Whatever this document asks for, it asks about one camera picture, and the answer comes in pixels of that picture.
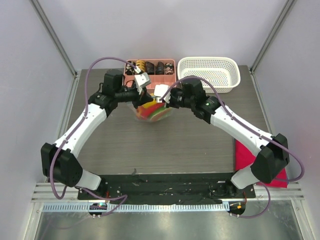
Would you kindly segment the toy watermelon slice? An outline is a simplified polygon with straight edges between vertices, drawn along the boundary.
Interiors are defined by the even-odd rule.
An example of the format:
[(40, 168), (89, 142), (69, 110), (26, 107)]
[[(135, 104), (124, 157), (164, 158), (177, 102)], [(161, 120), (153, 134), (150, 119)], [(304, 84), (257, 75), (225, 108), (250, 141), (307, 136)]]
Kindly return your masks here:
[(160, 121), (172, 114), (173, 109), (172, 108), (165, 108), (163, 103), (157, 103), (153, 106), (152, 113), (149, 115), (146, 115), (146, 120), (149, 122), (157, 122)]

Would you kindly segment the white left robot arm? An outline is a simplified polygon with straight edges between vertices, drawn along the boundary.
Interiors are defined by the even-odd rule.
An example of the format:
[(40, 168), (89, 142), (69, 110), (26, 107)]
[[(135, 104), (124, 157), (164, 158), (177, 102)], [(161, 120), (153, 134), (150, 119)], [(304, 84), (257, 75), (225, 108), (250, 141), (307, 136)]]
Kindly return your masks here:
[(119, 70), (107, 71), (98, 91), (89, 97), (83, 112), (68, 131), (54, 143), (41, 147), (42, 171), (51, 181), (88, 189), (97, 200), (106, 195), (102, 178), (84, 170), (78, 156), (91, 134), (119, 103), (131, 102), (137, 108), (153, 100), (147, 92), (147, 86), (151, 84), (147, 73), (135, 75), (131, 86), (124, 85), (124, 80), (125, 76)]

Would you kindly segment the clear zip top bag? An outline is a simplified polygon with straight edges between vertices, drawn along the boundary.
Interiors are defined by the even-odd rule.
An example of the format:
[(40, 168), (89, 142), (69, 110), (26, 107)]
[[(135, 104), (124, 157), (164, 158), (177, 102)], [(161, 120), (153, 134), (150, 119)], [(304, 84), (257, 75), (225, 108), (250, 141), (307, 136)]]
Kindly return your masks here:
[(163, 120), (173, 114), (173, 108), (166, 108), (165, 104), (153, 101), (145, 103), (138, 108), (134, 108), (131, 102), (127, 102), (126, 105), (134, 112), (134, 118), (142, 122), (157, 122)]

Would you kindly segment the yellow toy mango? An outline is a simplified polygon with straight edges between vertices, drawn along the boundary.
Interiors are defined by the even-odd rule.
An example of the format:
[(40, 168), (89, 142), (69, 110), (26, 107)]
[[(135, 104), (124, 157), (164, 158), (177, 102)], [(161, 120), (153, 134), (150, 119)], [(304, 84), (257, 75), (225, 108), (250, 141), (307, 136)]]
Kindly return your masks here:
[(157, 104), (157, 102), (155, 100), (153, 100), (151, 102), (147, 102), (147, 103), (143, 104), (142, 107), (144, 107), (145, 109), (148, 109), (148, 108), (154, 106), (155, 104)]

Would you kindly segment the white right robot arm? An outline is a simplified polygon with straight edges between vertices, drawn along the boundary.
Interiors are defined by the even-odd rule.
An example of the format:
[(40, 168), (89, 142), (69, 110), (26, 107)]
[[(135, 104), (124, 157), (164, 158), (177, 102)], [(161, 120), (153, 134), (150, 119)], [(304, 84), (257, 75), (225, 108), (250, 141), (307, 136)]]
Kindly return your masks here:
[(237, 170), (226, 184), (230, 197), (238, 197), (249, 185), (271, 183), (290, 162), (286, 137), (273, 136), (242, 119), (217, 96), (207, 95), (199, 79), (189, 78), (182, 82), (181, 88), (157, 85), (154, 96), (158, 103), (168, 107), (190, 109), (197, 118), (242, 143), (255, 157), (253, 163)]

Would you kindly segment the red toy chili pepper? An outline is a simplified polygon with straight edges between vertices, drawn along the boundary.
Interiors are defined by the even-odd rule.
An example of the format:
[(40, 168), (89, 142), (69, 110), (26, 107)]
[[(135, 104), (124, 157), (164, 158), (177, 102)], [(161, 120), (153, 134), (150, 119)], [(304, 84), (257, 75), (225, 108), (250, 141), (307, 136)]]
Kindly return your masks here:
[(140, 114), (140, 115), (150, 115), (151, 113), (153, 112), (152, 108), (151, 107), (143, 107), (143, 106), (139, 106), (138, 109), (137, 109), (137, 113)]

